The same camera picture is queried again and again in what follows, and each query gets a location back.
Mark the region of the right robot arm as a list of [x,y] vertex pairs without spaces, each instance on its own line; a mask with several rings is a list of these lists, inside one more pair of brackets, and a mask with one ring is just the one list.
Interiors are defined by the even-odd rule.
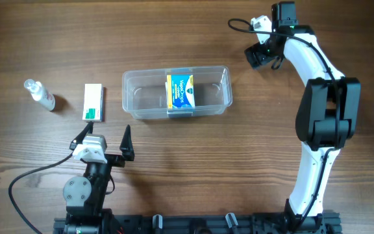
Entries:
[[360,81],[329,62],[314,31],[298,23],[293,1],[275,3],[271,15],[248,23],[258,43],[248,47],[245,56],[254,69],[271,64],[277,70],[289,60],[305,85],[295,119],[301,162],[282,228],[293,233],[317,231],[325,217],[322,200],[332,165],[355,132]]

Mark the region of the white green box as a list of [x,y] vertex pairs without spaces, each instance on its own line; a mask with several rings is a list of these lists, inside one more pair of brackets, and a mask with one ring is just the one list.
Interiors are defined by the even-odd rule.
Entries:
[[103,121],[103,90],[102,84],[85,84],[82,112],[84,121]]

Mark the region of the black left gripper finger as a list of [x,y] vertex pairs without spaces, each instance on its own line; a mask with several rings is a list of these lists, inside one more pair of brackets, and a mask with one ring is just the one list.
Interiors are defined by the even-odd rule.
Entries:
[[82,141],[84,140],[85,136],[87,134],[93,133],[94,123],[92,121],[89,121],[86,125],[86,127],[71,141],[69,148],[71,150],[74,150],[79,144],[82,144]]
[[122,152],[122,156],[134,156],[134,148],[132,145],[132,138],[131,138],[131,127],[127,125],[125,128],[125,132],[119,146],[119,149]]

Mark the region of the white medicine box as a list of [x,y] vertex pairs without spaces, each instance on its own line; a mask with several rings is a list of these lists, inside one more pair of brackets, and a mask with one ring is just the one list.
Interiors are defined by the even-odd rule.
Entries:
[[190,81],[179,84],[165,83],[167,110],[190,109],[195,107],[194,87]]

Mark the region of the blue yellow VapoDrops box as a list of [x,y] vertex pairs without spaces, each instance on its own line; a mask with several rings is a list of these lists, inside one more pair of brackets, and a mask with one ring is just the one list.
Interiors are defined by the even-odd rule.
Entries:
[[166,92],[168,110],[195,107],[192,74],[167,75]]

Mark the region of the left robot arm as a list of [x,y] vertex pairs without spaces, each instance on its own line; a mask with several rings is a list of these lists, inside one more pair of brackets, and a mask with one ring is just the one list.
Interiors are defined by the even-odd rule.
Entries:
[[63,188],[66,201],[66,219],[63,232],[69,234],[123,233],[123,227],[114,218],[111,209],[103,207],[108,183],[113,181],[113,167],[123,168],[127,161],[134,160],[131,127],[125,128],[119,149],[120,154],[106,152],[107,143],[103,135],[93,133],[93,122],[72,140],[72,157],[86,164],[82,176],[69,179]]

